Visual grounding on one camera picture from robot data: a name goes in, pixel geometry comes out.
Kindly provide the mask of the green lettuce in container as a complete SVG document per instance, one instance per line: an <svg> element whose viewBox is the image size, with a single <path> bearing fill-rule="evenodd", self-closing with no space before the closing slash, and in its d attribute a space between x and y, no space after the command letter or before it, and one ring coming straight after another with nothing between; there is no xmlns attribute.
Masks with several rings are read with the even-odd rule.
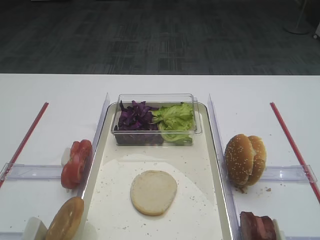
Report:
<svg viewBox="0 0 320 240"><path fill-rule="evenodd" d="M162 106L152 110L152 121L160 131L190 131L195 128L194 111L190 104Z"/></svg>

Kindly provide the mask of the rear tomato slice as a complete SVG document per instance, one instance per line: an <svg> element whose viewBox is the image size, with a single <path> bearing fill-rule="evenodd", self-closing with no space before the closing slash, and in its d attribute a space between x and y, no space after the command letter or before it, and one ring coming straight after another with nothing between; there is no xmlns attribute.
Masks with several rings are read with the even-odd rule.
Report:
<svg viewBox="0 0 320 240"><path fill-rule="evenodd" d="M92 152L92 143L87 139L83 139L80 142L74 141L70 149L70 159L73 159L76 153L81 150L83 150L85 152L85 156L88 157Z"/></svg>

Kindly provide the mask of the white holder behind tomato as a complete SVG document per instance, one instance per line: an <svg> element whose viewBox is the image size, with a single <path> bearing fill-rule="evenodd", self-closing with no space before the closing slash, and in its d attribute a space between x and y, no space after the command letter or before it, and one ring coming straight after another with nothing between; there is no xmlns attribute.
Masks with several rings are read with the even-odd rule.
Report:
<svg viewBox="0 0 320 240"><path fill-rule="evenodd" d="M71 149L69 147L66 147L62 157L61 157L61 166L63 167L64 165L66 165L68 163L68 161L70 160L70 154L71 154Z"/></svg>

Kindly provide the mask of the front tomato slice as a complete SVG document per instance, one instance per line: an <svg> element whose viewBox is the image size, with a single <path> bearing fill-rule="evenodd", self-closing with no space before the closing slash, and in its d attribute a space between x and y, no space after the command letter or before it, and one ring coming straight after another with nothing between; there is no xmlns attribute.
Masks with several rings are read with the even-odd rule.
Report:
<svg viewBox="0 0 320 240"><path fill-rule="evenodd" d="M75 189L81 182L87 158L90 156L90 148L78 150L67 162L61 172L61 185L65 189Z"/></svg>

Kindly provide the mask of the clear plastic salad container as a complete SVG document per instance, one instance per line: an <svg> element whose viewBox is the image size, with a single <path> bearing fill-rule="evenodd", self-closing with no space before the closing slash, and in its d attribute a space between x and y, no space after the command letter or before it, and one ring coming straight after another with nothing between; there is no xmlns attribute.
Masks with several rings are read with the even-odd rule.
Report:
<svg viewBox="0 0 320 240"><path fill-rule="evenodd" d="M120 94L111 133L119 146L191 146L202 133L191 93Z"/></svg>

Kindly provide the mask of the shredded purple cabbage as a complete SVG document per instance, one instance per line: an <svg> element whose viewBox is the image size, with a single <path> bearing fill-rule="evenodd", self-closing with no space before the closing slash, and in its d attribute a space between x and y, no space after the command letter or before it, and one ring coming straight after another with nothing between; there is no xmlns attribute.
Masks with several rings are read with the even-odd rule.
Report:
<svg viewBox="0 0 320 240"><path fill-rule="evenodd" d="M157 107L146 105L145 101L137 103L132 101L132 106L124 107L120 101L121 114L115 131L158 131L158 125L153 123L152 111L158 110Z"/></svg>

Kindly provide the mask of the bottom bun half on tray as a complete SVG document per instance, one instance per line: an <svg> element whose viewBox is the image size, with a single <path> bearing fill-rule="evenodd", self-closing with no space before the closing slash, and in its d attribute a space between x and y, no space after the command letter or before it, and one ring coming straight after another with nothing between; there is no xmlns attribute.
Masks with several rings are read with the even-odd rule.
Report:
<svg viewBox="0 0 320 240"><path fill-rule="evenodd" d="M133 179L130 200L141 214L160 216L173 203L177 190L178 184L169 173L161 170L147 170Z"/></svg>

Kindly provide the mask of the front sesame bun top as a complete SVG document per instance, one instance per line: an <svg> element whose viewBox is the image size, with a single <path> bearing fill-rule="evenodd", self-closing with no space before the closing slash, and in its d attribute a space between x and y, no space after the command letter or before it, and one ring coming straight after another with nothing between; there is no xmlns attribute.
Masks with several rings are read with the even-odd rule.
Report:
<svg viewBox="0 0 320 240"><path fill-rule="evenodd" d="M253 171L254 149L244 134L232 137L226 145L224 158L229 179L236 185L245 185Z"/></svg>

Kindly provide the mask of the sesame bun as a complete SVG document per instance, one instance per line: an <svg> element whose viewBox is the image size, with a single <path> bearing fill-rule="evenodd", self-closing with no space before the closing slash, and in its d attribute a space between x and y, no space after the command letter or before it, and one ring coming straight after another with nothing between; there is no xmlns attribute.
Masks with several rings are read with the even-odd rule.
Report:
<svg viewBox="0 0 320 240"><path fill-rule="evenodd" d="M226 145L224 158L229 179L236 185L245 185L253 171L254 149L244 134L232 137Z"/></svg>
<svg viewBox="0 0 320 240"><path fill-rule="evenodd" d="M252 186L257 183L263 175L266 167L267 151L262 138L255 135L251 135L248 138L251 142L253 150L255 151L253 156L252 173L248 177L248 181L246 183L248 186Z"/></svg>

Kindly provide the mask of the rear sesame bun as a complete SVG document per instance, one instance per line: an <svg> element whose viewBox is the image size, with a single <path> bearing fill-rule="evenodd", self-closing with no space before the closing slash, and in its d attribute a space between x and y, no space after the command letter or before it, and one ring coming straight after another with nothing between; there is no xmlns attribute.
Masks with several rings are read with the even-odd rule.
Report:
<svg viewBox="0 0 320 240"><path fill-rule="evenodd" d="M263 175L266 167L267 151L262 138L255 135L251 135L248 138L251 142L253 150L255 151L253 156L252 173L248 177L248 181L246 183L248 186L252 186L257 183Z"/></svg>

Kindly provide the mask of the right red tape strip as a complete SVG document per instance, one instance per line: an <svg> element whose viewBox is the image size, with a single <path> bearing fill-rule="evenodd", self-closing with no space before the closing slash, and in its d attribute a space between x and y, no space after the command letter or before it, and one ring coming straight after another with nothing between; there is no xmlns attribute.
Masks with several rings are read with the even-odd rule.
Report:
<svg viewBox="0 0 320 240"><path fill-rule="evenodd" d="M283 130L283 132L284 132L284 134L285 134L285 136L286 136L286 138L287 138L287 140L288 140L288 142L289 142L289 144L290 144L290 146L291 146L291 148L292 148L292 150L293 150L293 152L294 152L294 154L295 154L295 156L296 156L296 158L297 158L297 160L299 162L299 164L302 166L302 169L303 169L303 171L304 171L304 173L305 173L305 175L306 175L306 177L307 177L307 179L309 181L309 184L310 184L310 186L311 186L311 188L313 190L314 195L316 196L316 198L317 198L317 200L319 202L320 201L320 190L319 190L319 188L317 186L316 178L314 176L312 176L311 168L307 166L307 164L306 164L303 156L301 155L301 153L299 151L299 148L297 147L297 145L296 145L296 143L295 143L295 141L294 141L289 129L287 128L286 123L283 120L283 118L282 118L282 116L281 116L276 104L274 102L270 102L269 104L270 104L270 106L271 106L271 108L272 108L272 110L273 110L273 112L274 112L274 114L275 114L275 116L276 116L276 118L277 118L277 120L278 120L278 122L279 122L279 124L280 124L280 126L281 126L281 128L282 128L282 130Z"/></svg>

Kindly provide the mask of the red tape strip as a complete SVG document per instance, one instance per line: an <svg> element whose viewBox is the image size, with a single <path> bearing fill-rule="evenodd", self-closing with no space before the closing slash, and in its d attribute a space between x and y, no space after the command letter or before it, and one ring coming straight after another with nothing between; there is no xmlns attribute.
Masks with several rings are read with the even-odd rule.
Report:
<svg viewBox="0 0 320 240"><path fill-rule="evenodd" d="M36 128L38 122L42 118L43 114L45 113L49 103L45 102L40 109L39 113L37 114L36 118L32 122L31 126L29 127L27 133L25 134L24 138L22 139L21 143L19 144L18 148L16 149L14 155L12 156L11 160L2 168L2 172L0 175L0 186L2 187L3 183L5 182L5 177L10 172L13 165L16 163L19 155L21 154L23 148L25 147L27 141L29 140L31 134L33 133L34 129Z"/></svg>
<svg viewBox="0 0 320 240"><path fill-rule="evenodd" d="M276 116L276 118L277 118L277 120L278 120L278 122L279 122L279 124L280 124L280 126L281 126L281 128L282 128L282 130L283 130L283 132L284 132L284 134L285 134L285 136L286 136L286 138L287 138L287 140L288 140L288 142L289 142L289 144L290 144L290 146L291 146L291 148L292 148L292 150L293 150L293 152L294 152L294 154L295 154L295 156L296 156L296 158L297 158L297 160L299 162L299 164L302 166L302 169L303 169L303 171L304 171L304 173L305 173L305 175L306 175L306 177L307 177L307 179L309 181L309 184L310 184L310 186L311 186L311 188L313 190L314 195L316 196L316 198L317 198L317 200L319 202L320 201L320 190L319 190L319 188L317 186L316 178L314 176L312 176L311 168L307 166L307 164L306 164L303 156L301 155L301 153L299 151L299 148L297 147L297 145L296 145L296 143L295 143L295 141L294 141L289 129L287 128L286 123L283 120L283 118L282 118L282 116L281 116L276 104L274 102L270 102L269 104L270 104L270 106L271 106L271 108L272 108L272 110L273 110L273 112L274 112L274 114L275 114L275 116Z"/></svg>

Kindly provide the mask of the right long acrylic divider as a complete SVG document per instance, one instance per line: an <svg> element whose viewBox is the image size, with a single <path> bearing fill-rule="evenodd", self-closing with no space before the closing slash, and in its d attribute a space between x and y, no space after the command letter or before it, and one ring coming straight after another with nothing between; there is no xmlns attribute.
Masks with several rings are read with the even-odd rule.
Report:
<svg viewBox="0 0 320 240"><path fill-rule="evenodd" d="M238 213L236 211L234 196L233 196L233 185L228 180L228 171L224 159L224 149L219 129L219 124L216 118L215 105L212 100L211 95L208 96L207 101L209 119L211 124L211 132L214 142L215 155L217 161L217 167L219 171L219 181L221 185L221 190L223 194L223 205L225 210L225 215L227 219L229 235L228 239L230 240L241 240L241 230L239 226Z"/></svg>

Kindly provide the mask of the left red tape strip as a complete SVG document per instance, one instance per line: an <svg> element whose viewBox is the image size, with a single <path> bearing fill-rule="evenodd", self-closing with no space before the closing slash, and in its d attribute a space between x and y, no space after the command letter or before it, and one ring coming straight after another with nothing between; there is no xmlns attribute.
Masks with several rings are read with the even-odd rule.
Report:
<svg viewBox="0 0 320 240"><path fill-rule="evenodd" d="M38 122L42 118L43 114L45 113L49 103L45 102L40 109L39 113L37 114L36 118L32 122L31 126L29 127L27 133L25 134L24 138L22 139L21 143L19 144L18 148L16 149L14 155L12 156L11 160L2 168L2 172L0 175L0 186L2 187L3 183L5 182L5 177L10 172L13 165L16 163L19 155L21 154L23 148L25 147L27 141L29 140L31 134L33 133L34 129L36 128Z"/></svg>

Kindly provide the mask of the acrylic rail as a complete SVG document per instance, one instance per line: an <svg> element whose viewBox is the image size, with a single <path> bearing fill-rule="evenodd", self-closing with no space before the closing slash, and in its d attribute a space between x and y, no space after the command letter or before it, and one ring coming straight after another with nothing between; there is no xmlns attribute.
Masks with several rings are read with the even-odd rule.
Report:
<svg viewBox="0 0 320 240"><path fill-rule="evenodd" d="M310 165L267 166L260 182L317 183Z"/></svg>
<svg viewBox="0 0 320 240"><path fill-rule="evenodd" d="M0 172L1 181L60 180L63 167L61 165L34 165L6 163Z"/></svg>

